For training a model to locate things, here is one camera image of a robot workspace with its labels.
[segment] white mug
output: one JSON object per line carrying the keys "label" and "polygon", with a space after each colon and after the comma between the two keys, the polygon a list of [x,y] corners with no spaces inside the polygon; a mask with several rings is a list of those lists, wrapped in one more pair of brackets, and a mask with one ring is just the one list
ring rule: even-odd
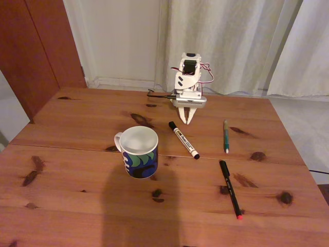
{"label": "white mug", "polygon": [[131,127],[114,136],[127,173],[136,179],[149,178],[158,168],[158,142],[156,132],[144,126]]}

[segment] wooden table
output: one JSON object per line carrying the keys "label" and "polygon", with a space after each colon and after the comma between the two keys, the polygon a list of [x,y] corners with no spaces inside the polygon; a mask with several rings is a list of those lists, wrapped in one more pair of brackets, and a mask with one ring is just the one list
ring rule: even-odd
{"label": "wooden table", "polygon": [[[168,100],[145,92],[58,92],[0,154],[0,246],[329,246],[329,208],[270,101],[207,98],[187,126]],[[159,136],[151,179],[130,178],[113,147],[117,132],[136,125]],[[242,221],[218,159],[229,166]]]}

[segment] marker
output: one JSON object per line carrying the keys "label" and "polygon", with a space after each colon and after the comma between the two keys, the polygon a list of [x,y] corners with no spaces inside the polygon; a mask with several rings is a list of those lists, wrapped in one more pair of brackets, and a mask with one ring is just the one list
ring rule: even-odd
{"label": "marker", "polygon": [[240,211],[239,205],[238,205],[236,197],[235,197],[235,193],[234,193],[231,181],[230,181],[230,172],[228,171],[226,162],[225,161],[220,161],[220,166],[221,166],[224,178],[225,178],[225,182],[226,182],[228,191],[229,191],[230,196],[231,196],[231,201],[233,203],[236,218],[238,220],[242,220],[242,213]]}
{"label": "marker", "polygon": [[169,127],[175,132],[177,137],[180,139],[180,141],[184,144],[184,146],[187,148],[187,150],[190,152],[190,154],[195,158],[196,160],[200,158],[200,155],[198,152],[192,147],[192,145],[189,143],[189,141],[186,139],[185,136],[181,133],[181,131],[177,128],[176,124],[174,122],[169,122]]}
{"label": "marker", "polygon": [[225,153],[230,151],[230,144],[228,141],[228,124],[226,119],[224,120],[224,150]]}

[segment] white robot bracket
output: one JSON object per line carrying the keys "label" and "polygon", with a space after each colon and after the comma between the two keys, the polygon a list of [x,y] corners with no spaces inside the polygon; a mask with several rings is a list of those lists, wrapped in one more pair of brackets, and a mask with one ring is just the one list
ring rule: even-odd
{"label": "white robot bracket", "polygon": [[[189,124],[197,108],[203,108],[207,99],[202,96],[200,54],[183,53],[175,77],[176,99],[173,105],[178,108],[183,123]],[[184,107],[189,108],[188,118],[185,118]]]}

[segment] black pen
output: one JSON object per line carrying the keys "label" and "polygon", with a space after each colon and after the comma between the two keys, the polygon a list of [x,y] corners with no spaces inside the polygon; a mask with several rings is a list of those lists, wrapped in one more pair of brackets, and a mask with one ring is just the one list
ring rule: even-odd
{"label": "black pen", "polygon": [[230,196],[231,196],[231,200],[232,200],[232,203],[233,203],[235,215],[236,215],[238,220],[242,220],[242,213],[240,211],[239,205],[237,203],[237,200],[236,200],[236,197],[235,197],[235,194],[234,194],[234,190],[233,190],[233,187],[232,187],[232,184],[231,184],[231,181],[230,181],[230,172],[228,171],[226,162],[225,161],[220,161],[220,166],[221,166],[224,178],[225,178],[225,182],[227,184],[228,191],[229,191]]}

